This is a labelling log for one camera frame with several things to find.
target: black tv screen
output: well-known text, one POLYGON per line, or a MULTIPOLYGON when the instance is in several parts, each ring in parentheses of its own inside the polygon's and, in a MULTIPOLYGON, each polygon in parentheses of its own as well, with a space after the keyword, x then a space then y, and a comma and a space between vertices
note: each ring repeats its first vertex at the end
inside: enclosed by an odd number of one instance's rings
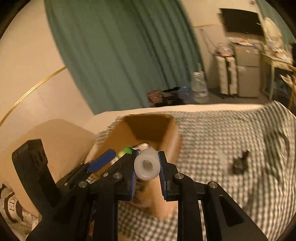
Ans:
POLYGON ((264 36, 258 14, 239 9, 220 8, 227 32, 264 36))

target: wall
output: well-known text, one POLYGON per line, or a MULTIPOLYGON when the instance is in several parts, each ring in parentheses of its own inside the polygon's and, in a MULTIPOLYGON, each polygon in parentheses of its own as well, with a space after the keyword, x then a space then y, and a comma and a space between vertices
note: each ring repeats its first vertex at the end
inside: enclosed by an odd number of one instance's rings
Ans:
POLYGON ((83 127, 94 115, 66 69, 29 94, 0 127, 0 151, 34 126, 63 119, 83 127))
POLYGON ((197 37, 208 87, 216 88, 219 86, 218 66, 212 54, 215 53, 215 49, 220 43, 225 47, 228 47, 230 43, 219 16, 220 8, 258 13, 257 5, 251 5, 251 0, 181 0, 181 2, 197 37))
MULTIPOLYGON (((31 0, 0 39, 0 120, 33 86, 64 67, 43 0, 31 0)), ((34 126, 61 118, 83 126, 93 113, 68 70, 29 94, 0 126, 0 150, 34 126)))
POLYGON ((44 2, 30 1, 0 39, 0 119, 29 89, 64 66, 44 2))

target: gold trim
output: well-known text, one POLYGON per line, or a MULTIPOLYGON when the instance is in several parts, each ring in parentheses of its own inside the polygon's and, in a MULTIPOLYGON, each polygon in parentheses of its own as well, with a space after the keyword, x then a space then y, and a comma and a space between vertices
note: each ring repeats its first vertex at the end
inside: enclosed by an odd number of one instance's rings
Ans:
POLYGON ((6 120, 6 118, 10 115, 10 113, 18 106, 18 104, 20 102, 23 101, 24 98, 26 98, 30 93, 32 93, 35 89, 37 89, 40 85, 42 85, 43 83, 45 83, 46 81, 48 81, 49 79, 51 79, 52 77, 54 77, 55 75, 57 75, 58 73, 62 72, 63 70, 65 70, 67 67, 62 67, 61 69, 59 69, 58 71, 54 72, 53 74, 51 74, 50 76, 46 77, 45 79, 41 80, 37 85, 35 85, 33 88, 31 88, 26 94, 24 94, 14 105, 13 107, 11 107, 11 109, 6 113, 6 115, 3 117, 3 119, 0 122, 0 126, 3 124, 3 122, 6 120))
POLYGON ((194 25, 193 28, 202 28, 202 27, 209 27, 209 26, 223 26, 221 23, 214 23, 214 24, 205 24, 205 25, 194 25))

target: checkered bedspread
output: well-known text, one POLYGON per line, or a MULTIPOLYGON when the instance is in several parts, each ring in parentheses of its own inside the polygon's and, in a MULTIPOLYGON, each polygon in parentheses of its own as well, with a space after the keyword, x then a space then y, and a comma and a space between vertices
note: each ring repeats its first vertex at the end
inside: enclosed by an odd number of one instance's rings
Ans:
MULTIPOLYGON (((258 110, 167 113, 183 138, 178 171, 200 183, 217 181, 276 240, 296 211, 295 116, 278 102, 258 110), (246 149, 248 171, 229 174, 226 167, 246 149)), ((99 133, 99 143, 115 124, 99 133)), ((160 221, 126 202, 118 207, 118 230, 131 240, 176 240, 177 219, 174 213, 160 221)))

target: cardboard box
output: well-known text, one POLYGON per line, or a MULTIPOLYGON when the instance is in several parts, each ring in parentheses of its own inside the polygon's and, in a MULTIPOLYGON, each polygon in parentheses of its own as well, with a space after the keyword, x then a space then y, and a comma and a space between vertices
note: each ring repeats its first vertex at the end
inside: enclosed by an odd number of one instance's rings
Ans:
MULTIPOLYGON (((148 143, 158 151, 164 151, 167 161, 176 163, 181 148, 181 136, 176 121, 168 114, 141 114, 128 115, 114 127, 106 140, 99 148, 95 158, 108 149, 119 153, 126 145, 136 146, 148 143)), ((99 170, 97 175, 103 173, 109 165, 99 170)), ((158 219, 165 219, 174 209, 177 202, 166 202, 163 199, 159 176, 145 183, 144 190, 137 199, 149 212, 158 219)))

